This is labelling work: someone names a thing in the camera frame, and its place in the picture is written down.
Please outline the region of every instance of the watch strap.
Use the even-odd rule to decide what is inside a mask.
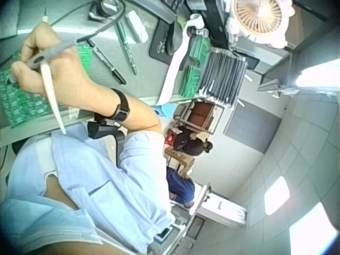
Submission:
[[[124,93],[117,89],[112,89],[119,96],[121,103],[117,106],[115,113],[109,117],[114,121],[125,121],[130,113],[129,103]]]

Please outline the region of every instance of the green pen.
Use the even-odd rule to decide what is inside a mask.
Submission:
[[[134,75],[137,75],[136,64],[133,61],[133,57],[132,57],[132,54],[131,54],[129,44],[126,41],[126,34],[125,34],[125,31],[124,31],[124,28],[123,28],[123,24],[120,21],[117,22],[117,29],[118,29],[119,38],[123,43],[126,55],[129,58],[130,66],[132,67],[133,73],[134,73]]]

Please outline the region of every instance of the black marker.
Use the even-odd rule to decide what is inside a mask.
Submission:
[[[90,45],[96,55],[100,58],[101,61],[110,69],[112,76],[118,81],[119,84],[126,85],[125,79],[119,73],[119,71],[114,67],[113,64],[107,59],[107,57],[100,51],[100,49],[94,44],[91,39],[86,40],[86,42]]]

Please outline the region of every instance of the finger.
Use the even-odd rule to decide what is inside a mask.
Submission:
[[[29,60],[36,48],[46,49],[59,44],[61,40],[52,27],[46,22],[37,25],[33,31],[25,39],[21,48],[21,60],[26,62]]]
[[[29,69],[24,62],[14,62],[11,66],[11,70],[23,90],[41,95],[45,94],[41,75],[36,71]]]

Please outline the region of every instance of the white fan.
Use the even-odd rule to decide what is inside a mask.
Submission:
[[[291,0],[230,0],[227,31],[231,40],[244,36],[255,43],[283,48],[292,15]]]

